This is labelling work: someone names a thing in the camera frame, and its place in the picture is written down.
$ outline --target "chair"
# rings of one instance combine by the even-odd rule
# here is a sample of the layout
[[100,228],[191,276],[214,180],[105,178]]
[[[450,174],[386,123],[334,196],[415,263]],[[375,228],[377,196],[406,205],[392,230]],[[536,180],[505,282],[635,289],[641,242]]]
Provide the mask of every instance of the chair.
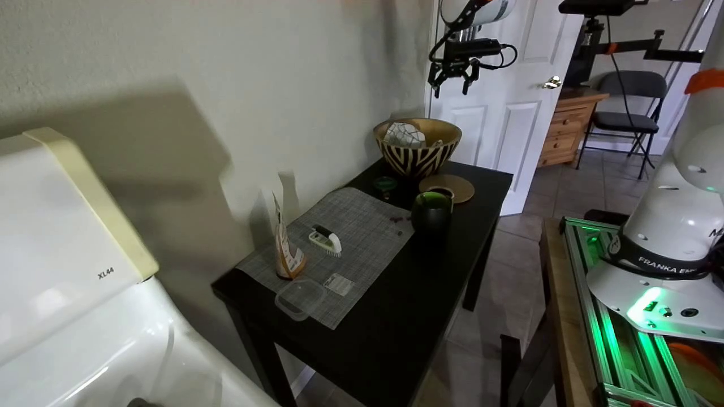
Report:
[[[648,70],[619,70],[619,73],[606,73],[597,85],[597,90],[608,92],[608,94],[619,94],[623,97],[623,110],[594,110],[588,130],[580,152],[580,160],[575,168],[581,165],[585,143],[590,137],[590,128],[605,128],[605,130],[632,130],[633,134],[633,146],[630,148],[627,155],[633,152],[643,153],[639,178],[643,177],[644,165],[651,162],[650,148],[654,134],[658,130],[658,112],[661,104],[666,97],[666,78],[658,73],[648,73]],[[627,112],[627,97],[650,97],[654,100],[654,110],[651,116],[641,116],[641,112]]]

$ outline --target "wooden cabinet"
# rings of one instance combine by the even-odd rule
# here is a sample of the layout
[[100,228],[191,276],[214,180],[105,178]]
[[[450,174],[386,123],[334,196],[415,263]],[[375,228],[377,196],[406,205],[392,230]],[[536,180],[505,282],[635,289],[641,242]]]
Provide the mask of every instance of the wooden cabinet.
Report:
[[588,130],[588,120],[597,102],[606,100],[606,92],[594,90],[562,90],[557,110],[549,120],[546,145],[538,157],[538,168],[575,162],[580,145]]

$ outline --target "striped bowl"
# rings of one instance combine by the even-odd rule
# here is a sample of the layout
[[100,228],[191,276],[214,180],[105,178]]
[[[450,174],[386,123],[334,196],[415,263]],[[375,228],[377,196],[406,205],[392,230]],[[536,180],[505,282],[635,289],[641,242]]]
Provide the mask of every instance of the striped bowl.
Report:
[[[385,143],[386,128],[394,121],[410,121],[419,130],[426,134],[426,146],[406,146]],[[443,162],[449,162],[454,152],[462,130],[443,120],[427,118],[406,118],[406,120],[386,120],[373,128],[375,143],[383,152],[386,165],[406,178],[423,178],[427,174],[438,171]]]

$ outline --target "white machine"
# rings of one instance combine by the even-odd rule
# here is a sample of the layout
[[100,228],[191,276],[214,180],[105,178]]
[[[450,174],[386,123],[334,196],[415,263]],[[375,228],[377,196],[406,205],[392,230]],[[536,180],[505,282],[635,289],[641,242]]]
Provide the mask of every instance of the white machine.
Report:
[[177,311],[82,152],[0,140],[0,405],[274,405]]
[[724,13],[680,128],[590,292],[639,330],[724,344],[724,285],[706,255],[724,232]]

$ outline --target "mug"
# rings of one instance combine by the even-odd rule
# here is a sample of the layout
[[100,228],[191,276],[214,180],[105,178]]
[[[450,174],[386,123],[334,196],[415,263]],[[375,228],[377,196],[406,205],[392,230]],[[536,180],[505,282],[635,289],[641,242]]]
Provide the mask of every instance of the mug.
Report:
[[412,225],[423,234],[441,234],[450,225],[454,194],[445,188],[429,188],[415,196]]

